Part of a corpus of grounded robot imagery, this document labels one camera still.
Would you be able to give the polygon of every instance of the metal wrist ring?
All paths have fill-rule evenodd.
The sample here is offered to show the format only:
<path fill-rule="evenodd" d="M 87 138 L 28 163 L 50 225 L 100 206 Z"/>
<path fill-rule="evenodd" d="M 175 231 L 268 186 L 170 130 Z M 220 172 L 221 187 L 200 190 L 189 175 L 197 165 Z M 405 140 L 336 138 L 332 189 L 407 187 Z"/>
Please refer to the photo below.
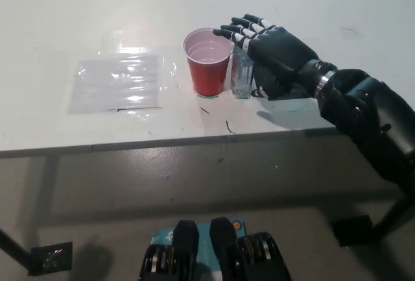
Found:
<path fill-rule="evenodd" d="M 329 79 L 336 73 L 336 71 L 330 70 L 328 71 L 320 80 L 318 83 L 316 90 L 314 91 L 314 98 L 317 98 L 321 91 L 323 90 L 323 87 L 329 82 Z"/>

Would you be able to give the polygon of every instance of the concrete floor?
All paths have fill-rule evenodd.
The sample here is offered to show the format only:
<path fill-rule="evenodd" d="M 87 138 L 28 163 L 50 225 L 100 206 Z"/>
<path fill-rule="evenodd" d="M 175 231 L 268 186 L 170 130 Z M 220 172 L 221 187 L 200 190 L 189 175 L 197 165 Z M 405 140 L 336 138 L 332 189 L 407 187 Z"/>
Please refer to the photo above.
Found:
<path fill-rule="evenodd" d="M 342 136 L 0 160 L 0 228 L 73 241 L 73 270 L 42 281 L 137 280 L 158 229 L 222 215 L 269 231 L 295 281 L 415 280 L 415 221 L 376 247 L 340 248 L 329 227 L 397 197 Z M 0 252 L 0 280 L 29 279 Z"/>

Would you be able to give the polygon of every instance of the clear glass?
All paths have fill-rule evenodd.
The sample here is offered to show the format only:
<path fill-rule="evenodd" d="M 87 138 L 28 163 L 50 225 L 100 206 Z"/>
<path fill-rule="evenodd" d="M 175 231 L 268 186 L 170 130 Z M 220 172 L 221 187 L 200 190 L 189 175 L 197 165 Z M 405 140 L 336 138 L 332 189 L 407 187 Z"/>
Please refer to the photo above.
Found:
<path fill-rule="evenodd" d="M 240 48 L 233 49 L 231 89 L 237 99 L 248 99 L 252 91 L 254 62 Z"/>

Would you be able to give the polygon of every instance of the red solo cup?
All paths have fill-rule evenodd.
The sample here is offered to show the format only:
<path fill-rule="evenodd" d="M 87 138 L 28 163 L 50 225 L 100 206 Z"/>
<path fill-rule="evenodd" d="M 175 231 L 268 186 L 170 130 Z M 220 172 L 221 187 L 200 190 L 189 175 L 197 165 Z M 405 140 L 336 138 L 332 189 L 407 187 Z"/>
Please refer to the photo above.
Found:
<path fill-rule="evenodd" d="M 206 97 L 220 94 L 233 43 L 222 36 L 215 36 L 211 28 L 202 28 L 190 33 L 183 47 L 197 94 Z"/>

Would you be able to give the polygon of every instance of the robotic hand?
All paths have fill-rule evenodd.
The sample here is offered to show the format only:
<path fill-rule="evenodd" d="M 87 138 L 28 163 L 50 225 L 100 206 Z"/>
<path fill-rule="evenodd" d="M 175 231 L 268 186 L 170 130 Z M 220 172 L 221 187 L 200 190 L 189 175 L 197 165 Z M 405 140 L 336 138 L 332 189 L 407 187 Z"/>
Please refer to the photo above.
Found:
<path fill-rule="evenodd" d="M 359 69 L 338 70 L 283 27 L 253 15 L 213 32 L 281 83 L 300 83 L 318 101 L 320 115 L 352 139 L 380 176 L 415 198 L 415 112 L 384 82 Z"/>

